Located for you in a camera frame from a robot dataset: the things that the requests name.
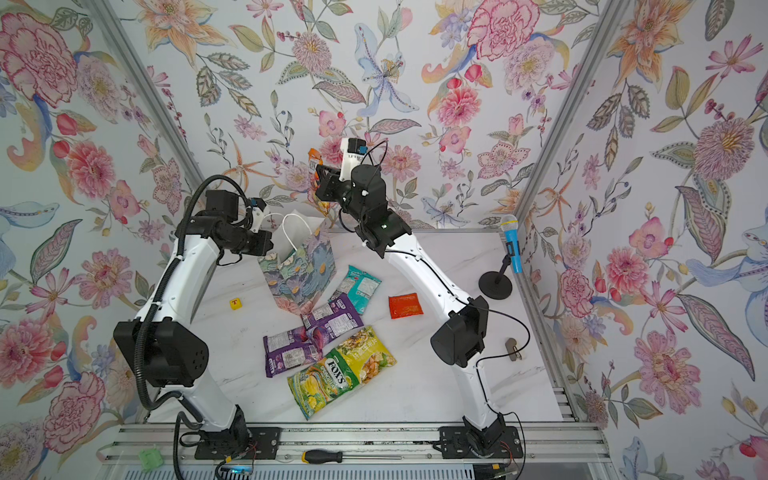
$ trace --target screwdriver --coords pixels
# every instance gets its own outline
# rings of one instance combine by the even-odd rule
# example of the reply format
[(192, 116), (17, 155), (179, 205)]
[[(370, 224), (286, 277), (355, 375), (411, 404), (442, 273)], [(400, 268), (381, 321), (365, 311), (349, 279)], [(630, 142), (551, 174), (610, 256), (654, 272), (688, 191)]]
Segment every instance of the screwdriver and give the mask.
[(336, 462), (342, 460), (402, 460), (399, 455), (344, 455), (344, 452), (329, 452), (327, 450), (307, 450), (301, 454), (301, 461), (311, 465)]

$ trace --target white marble table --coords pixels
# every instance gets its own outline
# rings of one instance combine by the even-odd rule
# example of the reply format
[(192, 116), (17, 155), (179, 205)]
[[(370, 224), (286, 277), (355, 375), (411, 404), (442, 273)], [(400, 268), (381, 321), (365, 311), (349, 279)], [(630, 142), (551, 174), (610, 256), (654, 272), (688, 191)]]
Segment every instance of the white marble table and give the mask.
[[(504, 248), (497, 233), (417, 233), (432, 259), (471, 296), (480, 295), (478, 278), (498, 269)], [(382, 284), (362, 315), (397, 358), (371, 383), (348, 393), (312, 417), (312, 422), (455, 422), (462, 417), (462, 402), (451, 367), (432, 351), (429, 338), (438, 329), (435, 315), (422, 303), (424, 315), (391, 319), (389, 296), (415, 291), (388, 262), (363, 247), (351, 233), (335, 233), (331, 245), (336, 275), (326, 290), (327, 299), (352, 264), (377, 276)], [(232, 310), (239, 297), (243, 307)], [(506, 300), (488, 300), (495, 310), (510, 313), (530, 325), (517, 289)], [(277, 308), (255, 258), (217, 269), (191, 330), (210, 349), (208, 369), (224, 393), (240, 405), (249, 422), (304, 422), (288, 388), (288, 376), (299, 369), (268, 379), (264, 372), (262, 337), (301, 325), (298, 316)], [(525, 341), (525, 330), (513, 320), (488, 316), (486, 356), (506, 351), (505, 341)], [(522, 361), (485, 360), (489, 397), (503, 412), (511, 410), (524, 422), (562, 420), (535, 339), (522, 352)], [(180, 405), (171, 400), (152, 412), (150, 422), (173, 422)]]

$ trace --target red sauce packet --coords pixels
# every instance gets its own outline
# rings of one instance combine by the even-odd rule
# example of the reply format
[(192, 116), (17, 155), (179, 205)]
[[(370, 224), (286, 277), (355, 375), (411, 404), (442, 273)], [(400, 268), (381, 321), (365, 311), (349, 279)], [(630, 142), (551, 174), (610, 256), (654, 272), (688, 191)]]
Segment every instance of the red sauce packet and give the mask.
[(401, 318), (411, 315), (423, 315), (422, 306), (419, 305), (419, 298), (415, 293), (401, 296), (391, 296), (389, 298), (389, 312), (392, 318)]

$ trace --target microphone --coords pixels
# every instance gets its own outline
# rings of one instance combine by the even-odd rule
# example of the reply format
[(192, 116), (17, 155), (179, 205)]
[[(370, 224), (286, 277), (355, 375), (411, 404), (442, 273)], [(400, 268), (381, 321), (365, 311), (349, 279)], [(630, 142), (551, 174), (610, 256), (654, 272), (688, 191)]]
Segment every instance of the microphone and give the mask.
[(515, 273), (523, 273), (523, 264), (520, 261), (520, 243), (518, 242), (518, 218), (515, 215), (504, 215), (501, 227), (507, 238), (507, 254), (512, 259), (512, 270)]

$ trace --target floral gift bag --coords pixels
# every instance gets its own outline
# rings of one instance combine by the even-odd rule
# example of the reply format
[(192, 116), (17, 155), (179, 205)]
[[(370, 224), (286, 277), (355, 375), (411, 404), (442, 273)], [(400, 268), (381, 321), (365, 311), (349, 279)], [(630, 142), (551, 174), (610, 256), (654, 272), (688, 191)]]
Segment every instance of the floral gift bag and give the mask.
[(259, 266), (277, 306), (309, 313), (336, 273), (328, 220), (295, 210), (272, 235), (274, 248), (259, 257)]

